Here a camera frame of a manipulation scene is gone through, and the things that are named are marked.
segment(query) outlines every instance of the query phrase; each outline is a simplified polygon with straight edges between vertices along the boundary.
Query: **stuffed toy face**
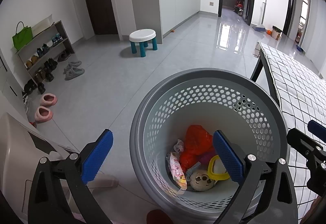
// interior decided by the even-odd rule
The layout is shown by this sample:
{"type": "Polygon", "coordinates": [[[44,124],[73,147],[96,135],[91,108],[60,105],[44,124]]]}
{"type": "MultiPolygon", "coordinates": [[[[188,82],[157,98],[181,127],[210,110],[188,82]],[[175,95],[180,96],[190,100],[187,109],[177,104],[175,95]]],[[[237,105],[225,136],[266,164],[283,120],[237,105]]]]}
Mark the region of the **stuffed toy face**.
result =
{"type": "Polygon", "coordinates": [[[190,176],[190,185],[196,191],[207,191],[214,186],[215,180],[208,177],[206,170],[196,170],[190,176]]]}

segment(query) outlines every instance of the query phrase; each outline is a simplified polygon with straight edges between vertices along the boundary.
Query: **person's foot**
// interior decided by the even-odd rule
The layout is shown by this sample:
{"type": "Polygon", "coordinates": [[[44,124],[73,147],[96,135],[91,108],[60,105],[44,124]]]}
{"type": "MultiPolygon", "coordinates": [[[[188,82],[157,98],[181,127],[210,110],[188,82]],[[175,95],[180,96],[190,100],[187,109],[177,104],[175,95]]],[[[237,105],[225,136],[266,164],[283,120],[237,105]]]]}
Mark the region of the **person's foot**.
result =
{"type": "Polygon", "coordinates": [[[147,214],[147,224],[173,224],[172,220],[167,214],[160,209],[152,210],[147,214]]]}

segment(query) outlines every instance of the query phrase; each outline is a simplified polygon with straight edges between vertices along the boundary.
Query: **plastic stool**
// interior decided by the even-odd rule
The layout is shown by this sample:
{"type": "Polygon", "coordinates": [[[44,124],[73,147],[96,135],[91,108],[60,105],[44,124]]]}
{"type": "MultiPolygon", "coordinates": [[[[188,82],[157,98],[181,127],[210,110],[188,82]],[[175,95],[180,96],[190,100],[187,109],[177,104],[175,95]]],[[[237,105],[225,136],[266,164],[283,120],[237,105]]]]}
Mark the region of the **plastic stool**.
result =
{"type": "Polygon", "coordinates": [[[137,53],[135,43],[139,43],[142,58],[146,57],[145,48],[148,47],[149,40],[152,40],[153,50],[157,50],[156,32],[152,29],[142,29],[135,31],[130,34],[129,40],[131,43],[131,51],[133,54],[137,53]]]}

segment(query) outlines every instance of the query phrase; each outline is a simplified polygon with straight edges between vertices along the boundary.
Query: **green bag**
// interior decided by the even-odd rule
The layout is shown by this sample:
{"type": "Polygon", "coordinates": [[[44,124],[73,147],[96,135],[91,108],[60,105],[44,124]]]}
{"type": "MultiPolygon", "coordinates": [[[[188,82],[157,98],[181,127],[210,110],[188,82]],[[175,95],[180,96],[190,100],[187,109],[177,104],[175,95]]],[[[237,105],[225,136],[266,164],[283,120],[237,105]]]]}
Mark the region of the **green bag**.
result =
{"type": "Polygon", "coordinates": [[[23,46],[25,46],[28,42],[33,39],[33,33],[31,27],[25,27],[24,23],[20,21],[16,26],[16,34],[12,37],[12,41],[14,42],[15,49],[20,50],[23,46]],[[22,23],[24,27],[19,33],[17,33],[17,28],[19,23],[22,23]]]}

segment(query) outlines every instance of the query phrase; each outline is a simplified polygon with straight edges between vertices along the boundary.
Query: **shoe rack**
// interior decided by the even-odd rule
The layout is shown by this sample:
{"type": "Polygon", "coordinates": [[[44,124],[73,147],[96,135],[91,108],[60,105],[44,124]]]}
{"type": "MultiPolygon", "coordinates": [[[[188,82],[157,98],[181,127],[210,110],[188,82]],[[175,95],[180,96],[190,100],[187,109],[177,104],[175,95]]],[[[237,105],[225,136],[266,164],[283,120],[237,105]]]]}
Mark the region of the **shoe rack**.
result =
{"type": "Polygon", "coordinates": [[[22,49],[17,51],[17,56],[19,57],[20,61],[23,63],[26,71],[32,78],[32,80],[37,84],[34,77],[40,67],[44,67],[44,62],[47,61],[49,58],[57,57],[62,51],[66,50],[72,54],[75,53],[70,40],[67,36],[65,28],[61,21],[54,23],[35,37],[26,44],[22,49]],[[55,46],[50,46],[49,51],[44,54],[41,58],[39,58],[32,67],[27,69],[26,61],[30,59],[30,57],[34,54],[37,55],[36,50],[37,48],[42,48],[42,45],[51,41],[52,37],[54,37],[57,33],[59,33],[63,40],[56,44],[55,46]]]}

